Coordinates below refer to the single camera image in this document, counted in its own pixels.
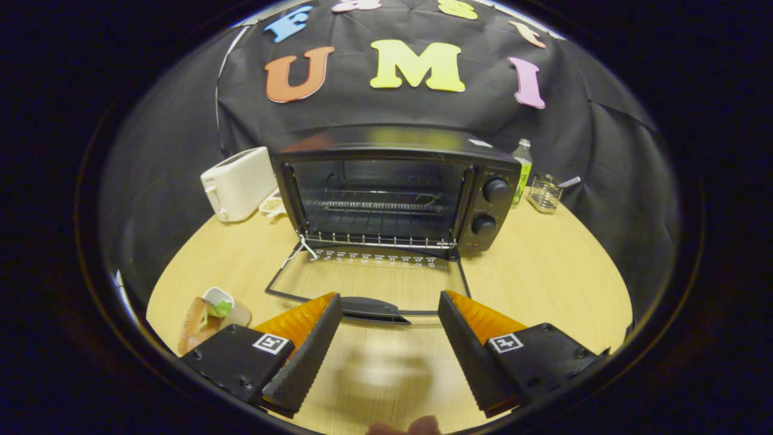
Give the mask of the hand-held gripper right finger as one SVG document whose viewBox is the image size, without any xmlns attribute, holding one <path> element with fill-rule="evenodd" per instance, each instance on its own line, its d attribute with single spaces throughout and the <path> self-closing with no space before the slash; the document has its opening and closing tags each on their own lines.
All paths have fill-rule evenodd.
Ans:
<svg viewBox="0 0 773 435">
<path fill-rule="evenodd" d="M 437 314 L 475 402 L 487 417 L 563 393 L 610 350 L 594 353 L 549 323 L 527 327 L 445 290 Z"/>
</svg>

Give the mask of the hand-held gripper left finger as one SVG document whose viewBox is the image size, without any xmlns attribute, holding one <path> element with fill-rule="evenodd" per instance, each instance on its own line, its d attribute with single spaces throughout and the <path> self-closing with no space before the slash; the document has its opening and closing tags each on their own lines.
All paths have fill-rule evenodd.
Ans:
<svg viewBox="0 0 773 435">
<path fill-rule="evenodd" d="M 232 324 L 185 353 L 194 372 L 252 407 L 298 413 L 342 319 L 329 292 L 255 328 Z"/>
</svg>

